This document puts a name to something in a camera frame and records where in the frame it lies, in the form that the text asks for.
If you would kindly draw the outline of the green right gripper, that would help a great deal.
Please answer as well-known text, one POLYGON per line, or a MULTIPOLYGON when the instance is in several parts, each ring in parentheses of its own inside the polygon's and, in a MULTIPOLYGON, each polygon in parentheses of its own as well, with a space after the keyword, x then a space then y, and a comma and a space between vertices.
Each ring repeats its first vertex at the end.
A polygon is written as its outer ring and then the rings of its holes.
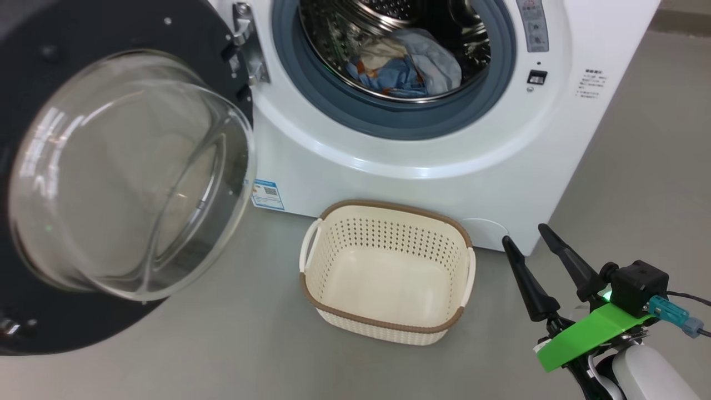
MULTIPOLYGON (((599 292, 606 288, 606 283, 592 266, 547 224, 539 224, 538 231, 549 250, 558 256, 571 277, 579 300, 604 303, 599 292)), ((548 296, 538 283, 526 266, 525 256, 514 240, 510 236, 503 236, 501 242, 530 320, 541 322, 557 317, 560 309, 558 301, 548 296)), ((643 325, 651 318, 648 313, 642 317, 633 317, 615 304, 605 304, 550 339, 537 351, 538 360, 546 372, 551 372, 627 330, 643 325)))

